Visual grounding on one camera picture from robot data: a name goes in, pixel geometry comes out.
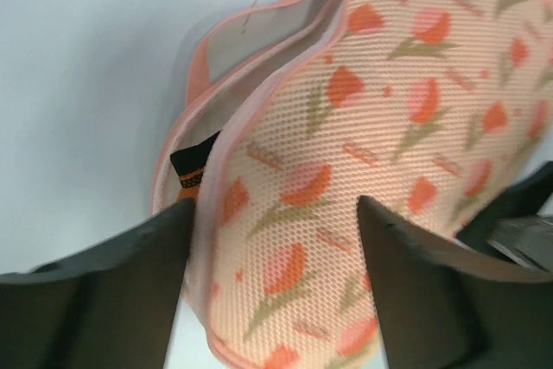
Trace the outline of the pink floral mesh laundry bag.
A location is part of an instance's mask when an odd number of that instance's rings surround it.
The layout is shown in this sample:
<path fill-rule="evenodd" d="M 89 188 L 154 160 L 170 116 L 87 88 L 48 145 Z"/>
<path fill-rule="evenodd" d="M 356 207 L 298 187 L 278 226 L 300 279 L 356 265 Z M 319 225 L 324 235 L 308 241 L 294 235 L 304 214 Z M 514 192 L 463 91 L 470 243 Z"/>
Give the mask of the pink floral mesh laundry bag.
<path fill-rule="evenodd" d="M 281 0 L 188 69 L 151 210 L 195 202 L 184 295 L 231 368 L 379 347 L 357 201 L 452 238 L 552 121 L 552 0 Z"/>

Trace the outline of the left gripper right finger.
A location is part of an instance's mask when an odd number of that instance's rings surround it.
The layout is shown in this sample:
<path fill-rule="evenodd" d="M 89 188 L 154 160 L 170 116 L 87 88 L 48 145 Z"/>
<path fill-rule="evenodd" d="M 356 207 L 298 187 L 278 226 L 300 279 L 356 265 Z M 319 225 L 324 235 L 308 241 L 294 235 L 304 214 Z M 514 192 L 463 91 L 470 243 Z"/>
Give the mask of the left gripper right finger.
<path fill-rule="evenodd" d="M 390 368 L 550 368 L 552 275 L 468 250 L 369 196 L 359 234 Z"/>

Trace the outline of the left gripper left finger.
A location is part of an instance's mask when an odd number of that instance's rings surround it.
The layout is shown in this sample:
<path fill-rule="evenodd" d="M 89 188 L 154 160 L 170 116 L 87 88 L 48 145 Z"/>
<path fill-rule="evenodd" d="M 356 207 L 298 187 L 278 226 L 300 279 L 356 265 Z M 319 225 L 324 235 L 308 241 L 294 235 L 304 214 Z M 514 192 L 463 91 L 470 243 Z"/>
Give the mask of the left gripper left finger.
<path fill-rule="evenodd" d="M 194 224 L 185 199 L 27 273 L 1 276 L 3 368 L 161 368 Z"/>

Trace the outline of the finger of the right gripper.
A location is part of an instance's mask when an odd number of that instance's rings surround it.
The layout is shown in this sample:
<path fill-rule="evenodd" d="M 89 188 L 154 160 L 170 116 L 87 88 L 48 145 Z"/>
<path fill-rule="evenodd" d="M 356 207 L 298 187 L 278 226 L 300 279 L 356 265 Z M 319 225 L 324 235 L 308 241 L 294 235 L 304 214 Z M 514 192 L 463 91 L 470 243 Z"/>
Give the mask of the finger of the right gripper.
<path fill-rule="evenodd" d="M 552 169 L 510 186 L 456 235 L 466 247 L 534 270 L 552 268 Z"/>

